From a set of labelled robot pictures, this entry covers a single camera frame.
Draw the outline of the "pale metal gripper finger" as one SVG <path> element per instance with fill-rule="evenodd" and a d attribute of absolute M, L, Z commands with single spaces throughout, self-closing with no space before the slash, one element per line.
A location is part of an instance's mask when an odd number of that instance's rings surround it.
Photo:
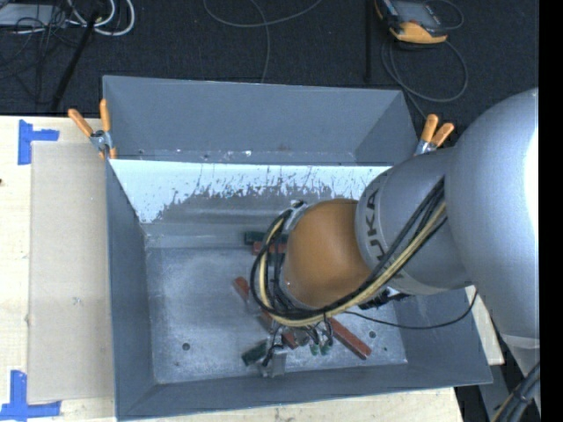
<path fill-rule="evenodd" d="M 269 352 L 261 362 L 261 374 L 263 377 L 276 377 L 285 374 L 288 353 L 283 350 L 274 349 Z"/>

